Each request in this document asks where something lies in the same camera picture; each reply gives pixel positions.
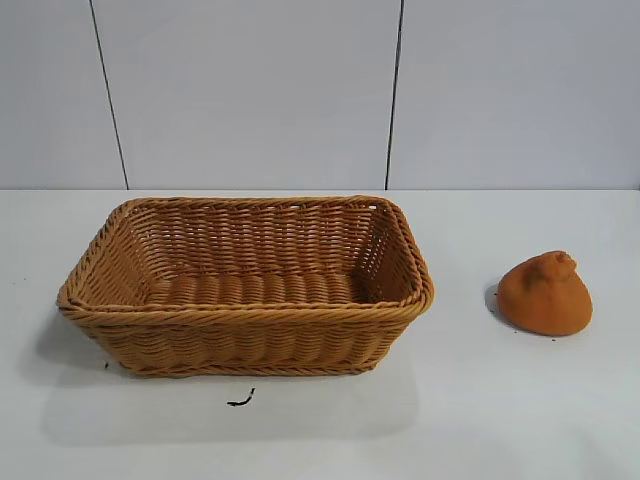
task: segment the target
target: rectangular basket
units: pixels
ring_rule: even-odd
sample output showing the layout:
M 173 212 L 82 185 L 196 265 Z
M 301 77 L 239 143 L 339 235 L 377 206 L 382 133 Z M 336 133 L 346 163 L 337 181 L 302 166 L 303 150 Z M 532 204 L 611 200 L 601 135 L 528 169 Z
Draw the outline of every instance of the rectangular basket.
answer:
M 329 375 L 374 368 L 433 295 L 388 200 L 148 198 L 111 213 L 58 305 L 137 375 Z

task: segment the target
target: black mark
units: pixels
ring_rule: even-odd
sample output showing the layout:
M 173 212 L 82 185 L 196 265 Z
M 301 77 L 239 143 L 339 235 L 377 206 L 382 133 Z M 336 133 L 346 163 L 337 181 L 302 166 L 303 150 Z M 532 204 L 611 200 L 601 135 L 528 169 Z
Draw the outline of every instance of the black mark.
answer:
M 251 392 L 249 393 L 249 396 L 247 397 L 246 400 L 243 400 L 242 402 L 227 402 L 227 405 L 229 405 L 230 407 L 241 407 L 243 405 L 246 405 L 253 398 L 253 392 L 255 392 L 255 391 L 256 391 L 256 389 L 254 387 L 254 388 L 251 389 Z

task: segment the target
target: orange object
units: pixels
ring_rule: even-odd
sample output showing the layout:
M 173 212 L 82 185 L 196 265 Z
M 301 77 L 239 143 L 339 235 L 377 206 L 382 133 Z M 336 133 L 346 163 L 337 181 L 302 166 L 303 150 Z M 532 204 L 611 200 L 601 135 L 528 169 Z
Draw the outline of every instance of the orange object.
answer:
M 565 252 L 530 258 L 498 285 L 498 307 L 514 325 L 543 335 L 571 335 L 591 321 L 593 305 Z

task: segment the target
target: white wall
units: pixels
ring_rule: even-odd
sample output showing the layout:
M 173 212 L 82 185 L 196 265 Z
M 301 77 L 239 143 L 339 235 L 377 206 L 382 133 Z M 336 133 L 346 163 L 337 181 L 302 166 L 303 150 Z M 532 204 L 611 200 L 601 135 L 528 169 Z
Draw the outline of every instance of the white wall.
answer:
M 638 0 L 407 0 L 391 188 L 640 185 Z
M 96 0 L 132 188 L 383 188 L 399 0 Z
M 0 2 L 0 188 L 123 188 L 85 0 Z

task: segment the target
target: white tabletop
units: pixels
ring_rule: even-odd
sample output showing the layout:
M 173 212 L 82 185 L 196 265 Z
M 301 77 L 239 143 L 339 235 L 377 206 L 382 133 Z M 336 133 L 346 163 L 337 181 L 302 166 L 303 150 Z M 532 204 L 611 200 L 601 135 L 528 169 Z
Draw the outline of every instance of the white tabletop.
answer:
M 57 289 L 112 208 L 185 193 L 323 192 L 0 192 L 0 478 L 640 478 L 640 192 L 378 192 L 437 294 L 376 370 L 131 378 Z M 495 318 L 492 286 L 555 249 L 579 262 L 591 325 L 551 339 Z

